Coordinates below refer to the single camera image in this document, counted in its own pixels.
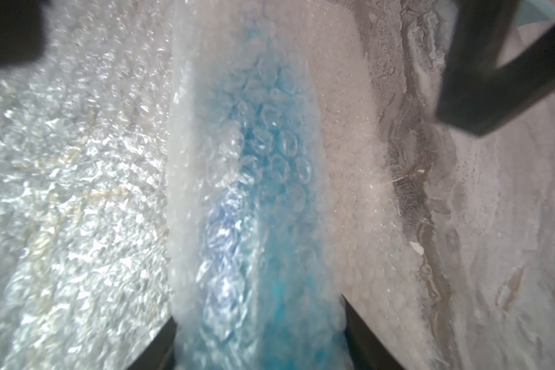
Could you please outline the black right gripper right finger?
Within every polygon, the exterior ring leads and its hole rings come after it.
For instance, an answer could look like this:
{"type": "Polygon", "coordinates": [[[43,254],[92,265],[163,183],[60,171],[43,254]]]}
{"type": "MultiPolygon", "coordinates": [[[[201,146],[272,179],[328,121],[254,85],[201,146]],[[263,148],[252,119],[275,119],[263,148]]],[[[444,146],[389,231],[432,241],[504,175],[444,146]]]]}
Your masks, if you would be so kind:
{"type": "Polygon", "coordinates": [[[355,370],[404,370],[346,299],[345,338],[355,370]]]}

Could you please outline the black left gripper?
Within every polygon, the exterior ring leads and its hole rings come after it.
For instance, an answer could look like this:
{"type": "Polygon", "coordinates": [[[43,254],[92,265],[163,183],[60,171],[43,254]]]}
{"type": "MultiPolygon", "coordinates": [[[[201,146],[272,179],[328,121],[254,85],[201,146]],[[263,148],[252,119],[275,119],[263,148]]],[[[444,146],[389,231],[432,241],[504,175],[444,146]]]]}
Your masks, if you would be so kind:
{"type": "Polygon", "coordinates": [[[0,68],[42,57],[48,5],[42,0],[0,0],[0,68]]]}

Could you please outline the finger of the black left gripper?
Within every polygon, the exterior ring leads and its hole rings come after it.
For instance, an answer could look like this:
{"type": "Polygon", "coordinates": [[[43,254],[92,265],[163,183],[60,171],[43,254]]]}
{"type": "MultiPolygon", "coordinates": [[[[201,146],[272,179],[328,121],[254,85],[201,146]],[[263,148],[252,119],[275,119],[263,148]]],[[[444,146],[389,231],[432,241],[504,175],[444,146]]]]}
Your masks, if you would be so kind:
{"type": "Polygon", "coordinates": [[[459,6],[436,118],[478,137],[555,92],[555,24],[507,64],[500,52],[518,1],[465,1],[459,6]]]}

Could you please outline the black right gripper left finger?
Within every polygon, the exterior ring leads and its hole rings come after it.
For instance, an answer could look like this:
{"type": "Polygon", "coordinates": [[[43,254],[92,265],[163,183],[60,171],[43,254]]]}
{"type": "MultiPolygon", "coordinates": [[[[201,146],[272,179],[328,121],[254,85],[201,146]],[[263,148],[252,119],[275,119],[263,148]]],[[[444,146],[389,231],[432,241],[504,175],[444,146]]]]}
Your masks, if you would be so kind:
{"type": "Polygon", "coordinates": [[[173,318],[163,325],[152,342],[127,370],[171,370],[176,365],[174,340],[177,323],[173,318]]]}

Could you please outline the blue bottle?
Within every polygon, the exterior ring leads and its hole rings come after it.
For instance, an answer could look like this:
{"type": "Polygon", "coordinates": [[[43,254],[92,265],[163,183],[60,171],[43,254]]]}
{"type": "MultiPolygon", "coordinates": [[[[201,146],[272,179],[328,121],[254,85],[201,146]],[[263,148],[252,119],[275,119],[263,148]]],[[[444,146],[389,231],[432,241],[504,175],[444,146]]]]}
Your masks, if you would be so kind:
{"type": "Polygon", "coordinates": [[[350,369],[306,1],[178,1],[167,160],[178,369],[350,369]]]}

